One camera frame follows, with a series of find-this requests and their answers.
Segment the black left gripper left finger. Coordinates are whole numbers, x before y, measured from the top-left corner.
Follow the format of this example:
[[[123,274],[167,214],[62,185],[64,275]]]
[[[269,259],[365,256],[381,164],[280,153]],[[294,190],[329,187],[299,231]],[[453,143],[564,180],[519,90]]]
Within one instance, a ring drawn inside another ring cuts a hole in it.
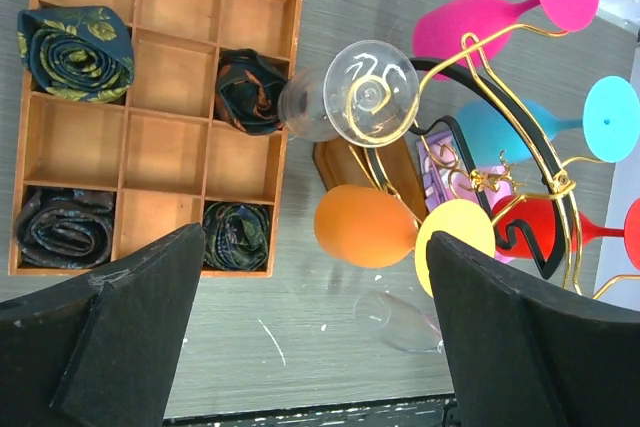
[[[203,257],[189,224],[2,302],[2,425],[161,425]]]

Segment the blue wine glass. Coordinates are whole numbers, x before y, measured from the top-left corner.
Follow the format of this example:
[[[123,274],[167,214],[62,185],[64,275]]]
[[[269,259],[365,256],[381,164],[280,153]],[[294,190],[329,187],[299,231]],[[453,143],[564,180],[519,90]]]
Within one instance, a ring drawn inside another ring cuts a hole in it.
[[[507,115],[480,99],[462,107],[455,119],[478,167],[498,164],[501,153],[509,163],[531,159],[533,154],[523,134],[542,151],[546,146],[543,137],[551,141],[572,129],[583,132],[596,159],[616,163],[625,159],[639,140],[639,97],[626,79],[607,76],[591,87],[583,112],[576,118],[559,118],[530,99],[522,100]]]

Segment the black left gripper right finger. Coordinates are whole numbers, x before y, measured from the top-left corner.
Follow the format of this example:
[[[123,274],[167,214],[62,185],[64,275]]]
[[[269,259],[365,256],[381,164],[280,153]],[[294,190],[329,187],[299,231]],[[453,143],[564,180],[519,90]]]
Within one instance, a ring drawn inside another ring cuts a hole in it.
[[[636,426],[639,314],[436,232],[426,259],[465,426]]]

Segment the red wine glass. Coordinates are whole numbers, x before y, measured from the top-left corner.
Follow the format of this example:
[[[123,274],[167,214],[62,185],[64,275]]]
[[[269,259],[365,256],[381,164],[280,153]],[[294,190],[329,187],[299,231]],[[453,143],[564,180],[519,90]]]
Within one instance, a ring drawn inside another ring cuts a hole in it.
[[[624,239],[624,246],[632,265],[639,269],[639,200],[629,208],[624,227],[622,229],[606,228],[592,223],[582,212],[579,213],[583,241],[586,246],[592,240],[600,237],[619,237]],[[515,220],[524,220],[531,227],[541,249],[541,253],[548,258],[555,241],[555,216],[550,200],[533,199],[523,201],[509,211],[497,224],[498,233],[507,239],[507,226]],[[515,242],[511,249],[498,247],[497,251],[507,257],[532,259],[524,234],[516,230]]]

